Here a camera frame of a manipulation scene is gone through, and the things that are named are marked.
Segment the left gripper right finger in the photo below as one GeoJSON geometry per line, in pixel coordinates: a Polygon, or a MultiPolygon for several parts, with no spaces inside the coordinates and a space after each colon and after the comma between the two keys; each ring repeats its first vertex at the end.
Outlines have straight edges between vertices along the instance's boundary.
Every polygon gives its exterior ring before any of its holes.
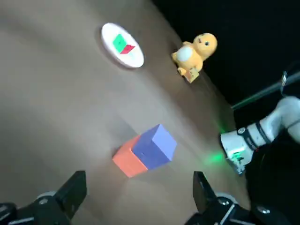
{"type": "Polygon", "coordinates": [[[271,207],[252,203],[251,209],[241,207],[229,194],[217,195],[203,172],[193,175],[193,198],[197,207],[185,222],[187,225],[289,225],[286,217],[271,207]]]}

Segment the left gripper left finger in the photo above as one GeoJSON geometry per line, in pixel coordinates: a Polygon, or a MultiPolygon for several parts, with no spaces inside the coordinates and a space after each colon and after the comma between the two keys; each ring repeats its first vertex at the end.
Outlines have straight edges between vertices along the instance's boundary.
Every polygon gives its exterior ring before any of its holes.
{"type": "Polygon", "coordinates": [[[86,172],[76,171],[56,192],[39,195],[18,208],[12,202],[0,204],[2,225],[70,225],[87,196],[86,172]]]}

